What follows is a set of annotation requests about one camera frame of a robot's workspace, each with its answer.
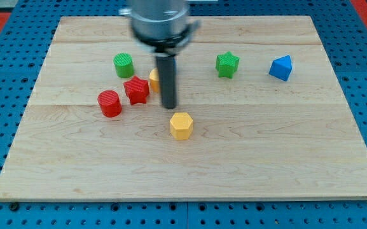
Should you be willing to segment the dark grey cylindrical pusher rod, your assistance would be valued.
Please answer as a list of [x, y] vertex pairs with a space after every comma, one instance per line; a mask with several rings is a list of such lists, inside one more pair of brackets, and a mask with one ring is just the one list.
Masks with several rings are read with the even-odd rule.
[[155, 60], [162, 106], [166, 109], [174, 109], [177, 106], [175, 57], [157, 55]]

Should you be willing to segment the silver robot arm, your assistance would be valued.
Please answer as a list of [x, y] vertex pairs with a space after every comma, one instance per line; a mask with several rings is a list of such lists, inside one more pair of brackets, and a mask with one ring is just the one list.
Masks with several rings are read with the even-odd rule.
[[128, 0], [118, 12], [130, 19], [132, 34], [155, 57], [162, 106], [177, 106], [176, 56], [191, 42], [200, 21], [189, 21], [185, 0]]

